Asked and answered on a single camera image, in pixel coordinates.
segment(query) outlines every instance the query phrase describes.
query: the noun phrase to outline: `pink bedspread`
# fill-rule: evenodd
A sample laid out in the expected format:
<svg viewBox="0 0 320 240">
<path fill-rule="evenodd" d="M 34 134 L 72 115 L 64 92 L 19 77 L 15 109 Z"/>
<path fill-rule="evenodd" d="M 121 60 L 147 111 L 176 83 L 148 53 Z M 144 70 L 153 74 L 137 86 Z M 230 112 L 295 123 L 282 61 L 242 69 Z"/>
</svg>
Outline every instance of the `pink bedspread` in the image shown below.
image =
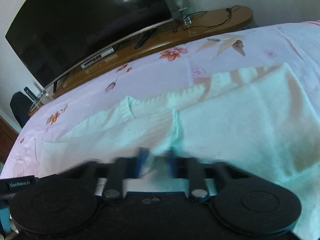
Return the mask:
<svg viewBox="0 0 320 240">
<path fill-rule="evenodd" d="M 274 25 L 212 36 L 129 62 L 35 113 L 22 129 L 0 178 L 37 176 L 44 142 L 55 141 L 125 96 L 151 98 L 205 82 L 216 72 L 287 62 L 320 116 L 319 37 L 316 22 Z"/>
</svg>

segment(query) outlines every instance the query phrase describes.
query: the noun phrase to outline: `round black disc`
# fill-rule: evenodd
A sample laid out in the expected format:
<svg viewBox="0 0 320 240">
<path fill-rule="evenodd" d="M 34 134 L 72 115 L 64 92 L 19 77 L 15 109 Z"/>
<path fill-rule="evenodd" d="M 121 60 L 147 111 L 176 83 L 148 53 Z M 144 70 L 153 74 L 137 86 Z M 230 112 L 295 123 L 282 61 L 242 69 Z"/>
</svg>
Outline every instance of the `round black disc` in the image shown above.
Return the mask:
<svg viewBox="0 0 320 240">
<path fill-rule="evenodd" d="M 10 202 L 10 213 L 18 227 L 46 235 L 80 227 L 96 208 L 96 197 L 89 190 L 75 180 L 57 177 L 17 193 Z"/>
<path fill-rule="evenodd" d="M 218 217 L 232 228 L 252 235 L 293 229 L 301 203 L 291 191 L 263 179 L 237 179 L 212 200 Z"/>
</svg>

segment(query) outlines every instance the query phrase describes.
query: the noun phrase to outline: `metal screw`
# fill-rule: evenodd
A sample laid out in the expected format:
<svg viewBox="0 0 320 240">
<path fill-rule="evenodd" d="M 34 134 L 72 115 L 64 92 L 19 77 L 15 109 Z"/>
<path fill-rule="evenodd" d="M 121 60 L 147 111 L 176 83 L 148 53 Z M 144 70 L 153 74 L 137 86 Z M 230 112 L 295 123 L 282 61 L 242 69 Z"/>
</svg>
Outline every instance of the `metal screw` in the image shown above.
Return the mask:
<svg viewBox="0 0 320 240">
<path fill-rule="evenodd" d="M 150 204 L 150 203 L 151 203 L 151 199 L 145 198 L 144 200 L 142 200 L 142 202 L 143 202 L 144 204 Z"/>
<path fill-rule="evenodd" d="M 204 189 L 195 189 L 191 194 L 196 198 L 205 198 L 208 195 L 208 192 Z"/>
<path fill-rule="evenodd" d="M 108 189 L 103 193 L 103 195 L 106 198 L 116 198 L 120 196 L 120 192 L 117 191 L 116 189 Z"/>
</svg>

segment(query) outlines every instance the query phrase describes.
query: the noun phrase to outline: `power cord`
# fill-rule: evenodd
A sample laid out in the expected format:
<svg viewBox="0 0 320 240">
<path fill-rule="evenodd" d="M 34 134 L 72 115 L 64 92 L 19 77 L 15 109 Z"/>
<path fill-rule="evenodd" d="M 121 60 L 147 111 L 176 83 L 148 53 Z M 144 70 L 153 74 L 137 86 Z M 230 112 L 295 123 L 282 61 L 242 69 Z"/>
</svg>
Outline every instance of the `power cord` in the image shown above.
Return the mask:
<svg viewBox="0 0 320 240">
<path fill-rule="evenodd" d="M 223 22 L 223 23 L 220 23 L 220 24 L 216 24 L 216 25 L 212 25 L 212 26 L 191 26 L 191 27 L 188 27 L 188 28 L 183 28 L 183 25 L 182 25 L 182 29 L 185 31 L 185 30 L 188 30 L 188 29 L 191 29 L 191 28 L 215 28 L 215 27 L 218 27 L 218 26 L 221 26 L 223 24 L 225 24 L 226 22 L 230 21 L 231 17 L 232 17 L 232 13 L 234 13 L 235 11 L 239 10 L 240 9 L 240 5 L 234 5 L 232 6 L 231 8 L 226 8 L 226 11 L 229 13 L 228 15 L 228 18 Z M 191 13 L 189 14 L 188 16 L 184 17 L 182 19 L 182 21 L 184 19 L 186 19 L 187 17 L 190 17 L 191 15 L 194 15 L 194 14 L 198 14 L 198 13 L 203 13 L 200 17 L 202 17 L 203 15 L 205 15 L 208 11 L 201 11 L 201 12 L 196 12 L 196 13 Z M 178 24 L 178 26 L 172 30 L 172 32 L 177 32 L 180 24 L 182 23 L 182 21 Z"/>
</svg>

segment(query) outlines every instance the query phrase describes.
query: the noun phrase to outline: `black chair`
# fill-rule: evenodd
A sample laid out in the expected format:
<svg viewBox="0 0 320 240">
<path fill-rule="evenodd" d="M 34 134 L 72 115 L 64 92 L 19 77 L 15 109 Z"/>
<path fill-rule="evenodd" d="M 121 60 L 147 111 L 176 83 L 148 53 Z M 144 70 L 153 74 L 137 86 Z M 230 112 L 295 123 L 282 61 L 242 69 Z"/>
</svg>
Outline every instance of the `black chair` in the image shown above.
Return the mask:
<svg viewBox="0 0 320 240">
<path fill-rule="evenodd" d="M 10 108 L 21 128 L 24 127 L 30 118 L 28 112 L 31 105 L 32 101 L 20 91 L 15 93 L 11 98 Z"/>
</svg>

